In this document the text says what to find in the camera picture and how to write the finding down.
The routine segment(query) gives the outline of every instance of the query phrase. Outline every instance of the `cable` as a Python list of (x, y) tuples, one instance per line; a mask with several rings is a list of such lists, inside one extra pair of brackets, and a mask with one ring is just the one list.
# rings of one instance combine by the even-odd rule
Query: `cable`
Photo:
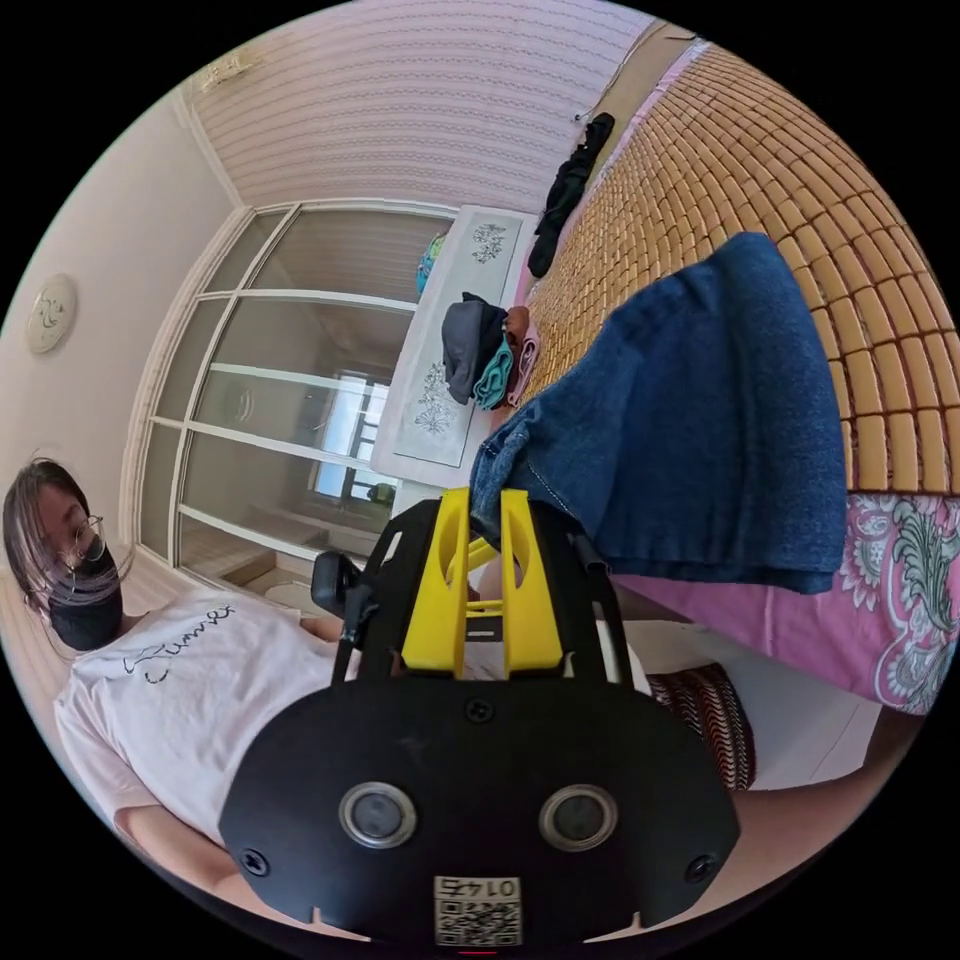
[(633, 44), (631, 45), (630, 49), (623, 55), (622, 59), (620, 60), (620, 63), (617, 64), (617, 69), (614, 71), (613, 76), (607, 82), (607, 85), (603, 88), (603, 92), (600, 94), (599, 97), (597, 97), (597, 100), (593, 104), (593, 106), (589, 110), (585, 111), (584, 113), (578, 113), (574, 117), (577, 123), (583, 123), (593, 115), (593, 111), (596, 110), (598, 106), (600, 106), (600, 103), (603, 100), (603, 98), (610, 92), (610, 88), (620, 78), (620, 74), (623, 73), (623, 68), (627, 65), (627, 61), (637, 52), (637, 48), (640, 46), (641, 43), (643, 43), (643, 40), (647, 36), (648, 32), (649, 32), (649, 28), (647, 30), (644, 30), (643, 33), (641, 33), (640, 36), (633, 41)]

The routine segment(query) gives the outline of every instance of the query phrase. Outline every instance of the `qr code sticker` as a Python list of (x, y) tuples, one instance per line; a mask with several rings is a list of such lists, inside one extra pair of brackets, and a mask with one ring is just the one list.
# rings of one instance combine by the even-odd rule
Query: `qr code sticker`
[(516, 878), (437, 877), (436, 941), (442, 947), (513, 947), (522, 943)]

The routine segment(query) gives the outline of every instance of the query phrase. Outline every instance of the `white cabinet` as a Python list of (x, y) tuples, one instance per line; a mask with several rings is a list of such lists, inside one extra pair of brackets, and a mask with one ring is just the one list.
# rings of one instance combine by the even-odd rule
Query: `white cabinet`
[(460, 406), (447, 392), (443, 319), (465, 292), (499, 306), (514, 305), (537, 219), (463, 207), (447, 234), (404, 340), (370, 461), (377, 473), (403, 481), (395, 513), (470, 481), (491, 414), (472, 401)]

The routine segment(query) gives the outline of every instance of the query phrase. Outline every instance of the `screw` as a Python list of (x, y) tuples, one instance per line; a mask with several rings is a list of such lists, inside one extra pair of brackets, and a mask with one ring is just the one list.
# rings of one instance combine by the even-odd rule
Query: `screw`
[(464, 712), (471, 723), (488, 723), (493, 719), (493, 704), (488, 700), (474, 698), (467, 701)]
[(255, 877), (265, 877), (270, 872), (270, 864), (267, 863), (263, 854), (257, 853), (256, 850), (249, 848), (244, 850), (240, 854), (240, 863), (243, 864), (243, 869), (247, 873)]
[(704, 854), (702, 857), (697, 857), (696, 860), (691, 861), (690, 866), (687, 867), (683, 875), (683, 879), (686, 880), (687, 883), (703, 883), (704, 880), (709, 880), (710, 877), (713, 876), (716, 865), (716, 857), (708, 853)]

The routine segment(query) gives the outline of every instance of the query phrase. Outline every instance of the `striped fabric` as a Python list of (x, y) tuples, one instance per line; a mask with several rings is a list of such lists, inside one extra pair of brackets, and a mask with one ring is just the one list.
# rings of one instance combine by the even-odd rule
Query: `striped fabric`
[(757, 776), (753, 730), (719, 663), (647, 676), (654, 699), (701, 737), (728, 790), (748, 790)]

